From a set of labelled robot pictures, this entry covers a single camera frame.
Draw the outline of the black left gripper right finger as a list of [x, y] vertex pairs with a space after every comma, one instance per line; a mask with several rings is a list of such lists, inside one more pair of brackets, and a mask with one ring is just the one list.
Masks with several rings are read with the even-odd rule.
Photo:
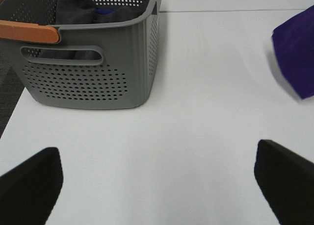
[[260, 140], [254, 176], [279, 224], [314, 223], [313, 162], [272, 140]]

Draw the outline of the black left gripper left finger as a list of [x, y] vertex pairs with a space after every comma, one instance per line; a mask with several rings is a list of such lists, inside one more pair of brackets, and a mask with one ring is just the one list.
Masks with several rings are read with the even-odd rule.
[[45, 148], [0, 177], [0, 223], [44, 225], [59, 197], [63, 170], [58, 148]]

